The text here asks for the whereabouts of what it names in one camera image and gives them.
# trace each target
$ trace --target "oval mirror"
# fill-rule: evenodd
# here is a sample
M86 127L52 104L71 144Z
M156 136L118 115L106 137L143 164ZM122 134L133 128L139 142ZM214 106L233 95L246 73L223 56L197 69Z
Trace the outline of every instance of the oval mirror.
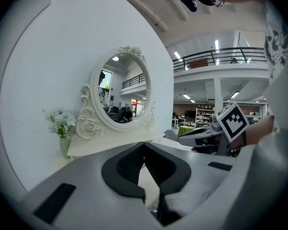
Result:
M107 56L98 73L99 80L92 86L97 89L100 107L117 124L139 120L149 98L145 58L139 48L125 48Z

